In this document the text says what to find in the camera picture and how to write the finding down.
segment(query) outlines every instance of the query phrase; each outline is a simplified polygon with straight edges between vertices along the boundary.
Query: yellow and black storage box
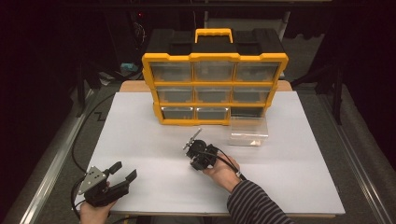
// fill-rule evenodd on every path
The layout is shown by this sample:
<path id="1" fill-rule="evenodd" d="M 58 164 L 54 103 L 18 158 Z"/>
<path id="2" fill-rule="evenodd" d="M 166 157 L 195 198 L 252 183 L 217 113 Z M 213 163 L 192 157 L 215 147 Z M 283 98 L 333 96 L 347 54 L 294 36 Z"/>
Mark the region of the yellow and black storage box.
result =
<path id="1" fill-rule="evenodd" d="M 161 124 L 229 125 L 265 115 L 288 56 L 273 29 L 161 29 L 142 61 Z"/>

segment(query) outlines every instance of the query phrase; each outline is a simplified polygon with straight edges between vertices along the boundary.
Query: carrying handle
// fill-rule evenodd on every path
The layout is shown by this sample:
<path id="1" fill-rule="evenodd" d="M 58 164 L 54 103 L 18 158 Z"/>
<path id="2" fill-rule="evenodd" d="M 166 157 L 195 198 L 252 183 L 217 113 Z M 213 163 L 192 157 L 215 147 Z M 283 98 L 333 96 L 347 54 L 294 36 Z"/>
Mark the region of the carrying handle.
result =
<path id="1" fill-rule="evenodd" d="M 230 43 L 233 43 L 233 36 L 231 29 L 220 28 L 220 29 L 196 29 L 195 31 L 195 43 L 198 43 L 199 35 L 227 35 L 230 38 Z"/>

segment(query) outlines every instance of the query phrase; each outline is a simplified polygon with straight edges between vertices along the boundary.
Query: white tabletop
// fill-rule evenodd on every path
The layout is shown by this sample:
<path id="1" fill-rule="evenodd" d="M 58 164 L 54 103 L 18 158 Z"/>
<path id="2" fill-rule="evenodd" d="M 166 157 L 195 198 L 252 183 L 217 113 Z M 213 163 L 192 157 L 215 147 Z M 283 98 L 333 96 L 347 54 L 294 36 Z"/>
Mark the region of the white tabletop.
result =
<path id="1" fill-rule="evenodd" d="M 298 95 L 276 93 L 266 113 L 269 138 L 260 147 L 227 145 L 228 126 L 204 125 L 197 139 L 234 157 L 244 176 L 260 185 L 287 214 L 337 215 L 345 210 L 312 134 Z M 229 193 L 195 171 L 182 150 L 198 126 L 161 125 L 149 92 L 118 92 L 90 166 L 123 167 L 112 185 L 137 170 L 129 194 L 113 212 L 130 214 L 228 214 Z"/>

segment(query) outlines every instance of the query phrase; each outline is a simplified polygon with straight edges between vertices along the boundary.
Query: striped shirt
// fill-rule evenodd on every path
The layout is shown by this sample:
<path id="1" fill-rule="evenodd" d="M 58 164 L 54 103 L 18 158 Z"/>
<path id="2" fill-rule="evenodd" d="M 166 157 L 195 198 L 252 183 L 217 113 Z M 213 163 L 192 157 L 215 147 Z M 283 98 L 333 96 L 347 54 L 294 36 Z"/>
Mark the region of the striped shirt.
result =
<path id="1" fill-rule="evenodd" d="M 260 186 L 248 180 L 235 186 L 227 208 L 236 224 L 294 223 Z"/>

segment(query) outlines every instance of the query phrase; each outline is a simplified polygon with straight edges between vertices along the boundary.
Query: dark background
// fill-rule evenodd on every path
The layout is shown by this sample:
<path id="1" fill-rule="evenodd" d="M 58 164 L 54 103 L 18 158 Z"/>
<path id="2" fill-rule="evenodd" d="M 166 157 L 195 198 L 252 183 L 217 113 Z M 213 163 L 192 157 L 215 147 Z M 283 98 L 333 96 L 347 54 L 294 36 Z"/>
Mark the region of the dark background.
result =
<path id="1" fill-rule="evenodd" d="M 396 28 L 392 7 L 384 2 L 375 3 L 370 9 L 352 8 L 343 12 L 294 9 L 285 37 L 303 34 L 310 38 L 326 34 L 311 71 L 348 53 L 343 65 L 345 84 L 377 143 L 395 168 L 393 97 L 396 91 L 391 68 L 396 50 Z M 249 13 L 210 11 L 210 15 L 218 18 L 245 19 L 263 19 L 263 14 L 271 18 L 279 13 L 282 12 L 266 10 L 263 13 L 263 9 Z M 200 22 L 203 16 L 202 11 L 196 11 L 198 27 L 203 27 Z M 193 30 L 195 26 L 188 10 L 81 13 L 64 10 L 58 2 L 51 1 L 0 3 L 0 134 L 3 139 L 0 163 L 4 182 L 0 220 L 75 104 L 69 95 L 77 85 L 80 63 L 89 59 L 113 71 L 120 69 L 120 63 L 140 64 L 145 45 L 139 44 L 139 36 L 135 36 L 131 21 L 138 21 L 145 27 L 147 38 L 155 28 Z M 94 69 L 86 68 L 84 77 L 93 86 L 97 85 Z"/>

